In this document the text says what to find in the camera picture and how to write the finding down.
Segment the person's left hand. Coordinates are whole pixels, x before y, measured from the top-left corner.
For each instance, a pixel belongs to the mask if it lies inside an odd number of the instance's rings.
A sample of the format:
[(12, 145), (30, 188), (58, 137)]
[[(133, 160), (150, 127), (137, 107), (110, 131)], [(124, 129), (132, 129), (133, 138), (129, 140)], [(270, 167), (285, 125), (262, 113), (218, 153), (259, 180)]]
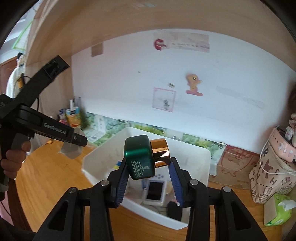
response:
[(19, 150), (8, 150), (6, 159), (1, 160), (3, 173), (10, 179), (15, 179), (18, 171), (22, 167), (22, 162), (25, 161), (27, 153), (31, 150), (31, 142), (25, 141), (22, 143)]

